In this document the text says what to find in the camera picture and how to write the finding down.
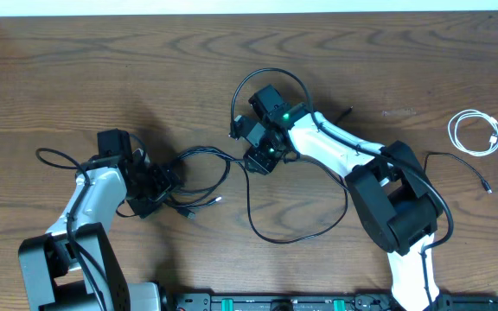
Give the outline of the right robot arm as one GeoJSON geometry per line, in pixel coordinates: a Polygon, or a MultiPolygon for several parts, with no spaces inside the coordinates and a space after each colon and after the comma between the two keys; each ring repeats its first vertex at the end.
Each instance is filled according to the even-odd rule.
{"type": "Polygon", "coordinates": [[[434,310],[440,291],[431,251],[437,219],[449,208],[411,148],[360,139],[328,121],[311,102],[286,102],[273,86],[255,92],[255,118],[231,117],[231,136],[250,145],[246,169],[269,174],[293,152],[338,174],[368,236],[388,255],[392,295],[405,310],[434,310]]]}

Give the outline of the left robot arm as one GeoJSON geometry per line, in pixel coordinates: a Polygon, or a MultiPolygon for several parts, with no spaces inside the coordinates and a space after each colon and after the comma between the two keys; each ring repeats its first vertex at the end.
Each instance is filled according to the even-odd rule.
{"type": "Polygon", "coordinates": [[[58,220],[19,247],[30,309],[164,310],[166,296],[157,283],[125,280],[107,233],[122,204],[144,218],[175,185],[175,177],[155,163],[86,164],[58,220]]]}

